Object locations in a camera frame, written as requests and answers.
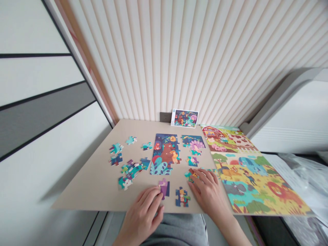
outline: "right hand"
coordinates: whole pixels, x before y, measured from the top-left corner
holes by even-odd
[[[216,222],[229,223],[234,220],[232,211],[229,208],[224,193],[222,191],[222,183],[218,177],[205,169],[194,169],[199,176],[196,178],[190,176],[194,181],[188,182],[198,204],[208,216]]]

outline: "desk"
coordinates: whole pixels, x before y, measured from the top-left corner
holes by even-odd
[[[177,134],[180,150],[180,164],[172,164],[171,175],[150,175],[148,170],[143,170],[133,179],[133,184],[124,191],[118,185],[118,178],[123,176],[122,166],[130,159],[140,162],[141,158],[152,159],[153,149],[143,151],[143,143],[151,142],[154,146],[157,133]],[[183,147],[181,135],[202,136],[206,148],[202,149],[202,155],[197,156],[200,162],[198,167],[214,169],[210,149],[207,145],[201,127],[196,128],[170,126],[169,123],[120,120],[110,134],[105,138],[78,174],[72,179],[52,208],[73,210],[95,210],[95,211],[127,211],[137,195],[147,187],[158,185],[163,178],[170,181],[170,196],[165,197],[162,204],[166,213],[203,213],[195,197],[193,196],[184,176],[190,166],[187,157],[191,156],[191,149]],[[127,145],[125,141],[129,136],[137,137],[133,145]],[[118,166],[111,166],[109,148],[113,144],[120,143],[124,146],[122,150],[123,162]],[[191,197],[189,207],[177,207],[175,205],[176,189],[183,187]]]

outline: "person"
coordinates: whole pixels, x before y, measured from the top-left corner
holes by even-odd
[[[231,246],[251,243],[232,215],[218,177],[204,169],[194,169],[199,178],[188,182],[198,204],[219,228]],[[202,215],[165,214],[160,206],[163,194],[158,186],[142,191],[126,212],[113,246],[124,245],[208,245]]]

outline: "white wall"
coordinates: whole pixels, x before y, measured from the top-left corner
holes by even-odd
[[[82,245],[96,212],[51,205],[108,135],[95,102],[0,162],[0,244]]]
[[[120,118],[239,126],[291,71],[328,66],[325,0],[69,3]]]
[[[0,111],[84,80],[40,0],[1,1],[0,16]],[[94,102],[0,162],[0,245],[83,244],[97,212],[51,205],[110,130]]]

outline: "black stripe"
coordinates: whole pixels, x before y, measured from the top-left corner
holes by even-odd
[[[106,116],[106,114],[105,114],[105,112],[104,112],[104,110],[103,110],[102,106],[100,105],[99,101],[97,100],[97,97],[96,97],[96,95],[94,94],[93,90],[91,89],[91,86],[89,85],[89,82],[88,82],[88,80],[86,79],[86,77],[85,77],[84,73],[82,72],[82,70],[81,70],[81,68],[80,68],[79,64],[77,63],[77,61],[76,61],[76,59],[75,59],[75,57],[74,57],[74,55],[73,55],[73,53],[72,53],[72,51],[71,51],[71,49],[70,49],[70,47],[69,47],[68,43],[66,42],[66,40],[65,40],[65,38],[64,38],[64,36],[63,36],[63,34],[62,34],[62,32],[60,31],[60,29],[59,29],[59,27],[58,27],[57,23],[55,22],[55,19],[54,19],[54,17],[52,16],[52,14],[51,14],[51,12],[50,12],[50,10],[49,10],[49,8],[48,8],[47,4],[45,3],[45,1],[44,1],[44,0],[41,0],[41,1],[42,1],[43,5],[44,5],[45,9],[47,10],[47,12],[48,12],[49,16],[51,17],[51,20],[52,20],[52,22],[54,23],[55,27],[57,28],[57,31],[59,32],[60,36],[62,37],[62,39],[63,39],[63,41],[64,41],[64,43],[65,43],[65,45],[66,45],[67,49],[69,50],[70,54],[72,55],[72,58],[74,59],[74,61],[75,61],[75,64],[76,64],[76,65],[77,65],[77,67],[79,68],[79,70],[80,70],[80,73],[82,74],[82,76],[83,76],[84,80],[87,82],[87,84],[88,84],[88,86],[89,86],[89,88],[90,88],[90,90],[91,90],[91,92],[92,92],[93,96],[95,97],[95,99],[96,99],[96,101],[97,101],[97,103],[98,103],[98,105],[99,105],[99,107],[100,107],[101,111],[102,111],[102,112],[103,112],[103,114],[105,115],[105,118],[107,119],[107,121],[108,121],[108,123],[109,123],[110,127],[111,127],[112,129],[114,129],[114,127],[113,127],[113,126],[112,126],[112,124],[110,123],[109,119],[107,118],[107,116]]]
[[[47,56],[71,56],[70,53],[23,53],[23,54],[0,54],[0,58],[25,58]]]
[[[73,114],[67,116],[66,118],[62,119],[61,121],[59,121],[58,123],[54,124],[53,126],[49,127],[48,129],[44,130],[43,132],[39,133],[38,135],[36,135],[35,137],[31,138],[30,140],[26,141],[25,143],[21,144],[20,146],[18,146],[17,148],[11,150],[10,152],[8,152],[7,154],[3,155],[0,157],[0,162],[2,162],[4,159],[8,158],[9,156],[11,156],[12,154],[16,153],[17,151],[19,151],[20,149],[24,148],[26,145],[30,144],[31,142],[33,142],[34,140],[38,139],[39,137],[41,137],[42,135],[46,134],[47,132],[49,132],[50,130],[52,130],[53,128],[55,128],[56,126],[60,125],[61,123],[63,123],[64,121],[68,120],[69,118],[71,118],[72,116],[76,115],[77,113],[79,113],[80,111],[82,111],[83,109],[85,109],[86,107],[90,106],[91,104],[93,104],[94,102],[96,102],[96,100],[88,103],[87,105],[85,105],[84,107],[80,108],[79,110],[77,110],[76,112],[74,112]]]
[[[61,87],[61,88],[57,88],[57,89],[52,90],[52,91],[48,91],[48,92],[45,92],[45,93],[38,94],[36,96],[28,97],[28,98],[25,98],[25,99],[22,99],[22,100],[19,100],[19,101],[16,101],[16,102],[12,102],[10,104],[3,105],[3,106],[0,107],[0,111],[5,110],[7,108],[17,106],[19,104],[26,103],[28,101],[35,100],[35,99],[43,97],[43,96],[47,96],[49,94],[52,94],[52,93],[55,93],[55,92],[58,92],[58,91],[62,91],[64,89],[67,89],[67,88],[70,88],[70,87],[73,87],[73,86],[76,86],[76,85],[79,85],[79,84],[83,84],[83,83],[86,83],[86,81],[83,80],[83,81],[80,81],[80,82],[77,82],[77,83],[74,83],[74,84],[70,84],[70,85],[67,85],[67,86],[64,86],[64,87]]]
[[[98,214],[99,214],[99,211],[98,211],[98,213],[97,213],[95,219],[93,220],[93,223],[92,223],[92,225],[91,225],[91,227],[90,227],[90,229],[89,229],[88,235],[85,237],[85,240],[84,240],[82,246],[84,246],[84,244],[85,244],[85,242],[86,242],[86,240],[87,240],[87,238],[88,238],[88,236],[89,236],[89,234],[90,234],[90,232],[91,232],[91,229],[92,229],[92,227],[93,227],[93,224],[96,222],[96,219],[97,219],[97,217],[98,217]]]
[[[96,237],[96,240],[95,240],[95,244],[94,244],[94,245],[96,245],[96,242],[97,242],[97,240],[98,240],[98,237],[99,237],[100,231],[101,231],[101,229],[102,229],[102,227],[103,227],[103,225],[104,225],[104,223],[105,223],[105,220],[106,220],[107,215],[108,215],[108,212],[106,213],[106,215],[105,215],[105,217],[104,217],[104,220],[103,220],[103,222],[102,222],[102,224],[101,224],[101,227],[100,227],[100,229],[99,229],[99,232],[98,232],[98,235],[97,235],[97,237]]]

